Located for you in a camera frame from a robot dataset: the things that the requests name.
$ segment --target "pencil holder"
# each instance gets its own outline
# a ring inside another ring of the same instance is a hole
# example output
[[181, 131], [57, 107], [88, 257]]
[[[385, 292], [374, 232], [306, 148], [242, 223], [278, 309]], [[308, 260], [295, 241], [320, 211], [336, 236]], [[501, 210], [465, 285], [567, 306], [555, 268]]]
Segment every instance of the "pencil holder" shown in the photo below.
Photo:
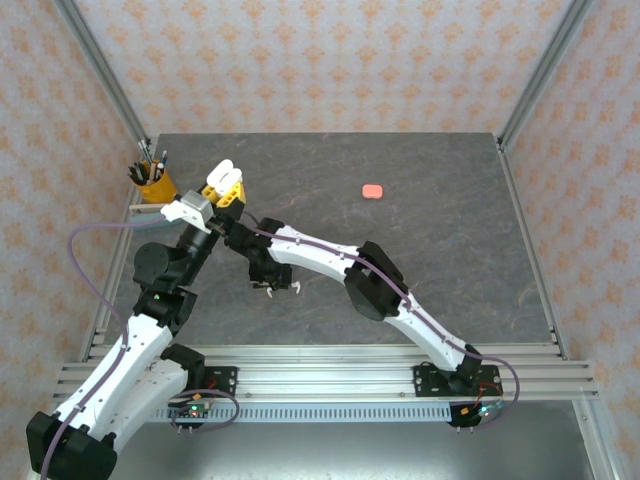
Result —
[[[148, 165], [144, 164], [144, 168], [149, 171]], [[142, 198], [148, 203], [171, 203], [174, 195], [178, 193], [178, 189], [171, 181], [167, 167], [164, 168], [164, 173], [157, 182], [151, 185], [136, 185], [136, 187], [140, 190]]]

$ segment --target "wall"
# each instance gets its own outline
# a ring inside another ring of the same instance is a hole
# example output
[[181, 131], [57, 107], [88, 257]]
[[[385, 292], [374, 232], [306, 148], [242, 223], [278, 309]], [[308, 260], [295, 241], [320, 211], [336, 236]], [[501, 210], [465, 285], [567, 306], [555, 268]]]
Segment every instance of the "wall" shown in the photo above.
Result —
[[571, 354], [640, 472], [640, 11], [596, 0], [509, 152]]
[[81, 0], [151, 135], [499, 132], [570, 0]]
[[[24, 428], [46, 409], [62, 362], [77, 359], [96, 305], [66, 256], [79, 224], [115, 221], [136, 149], [48, 0], [0, 5], [0, 477], [27, 464]], [[101, 280], [113, 232], [81, 234]]]

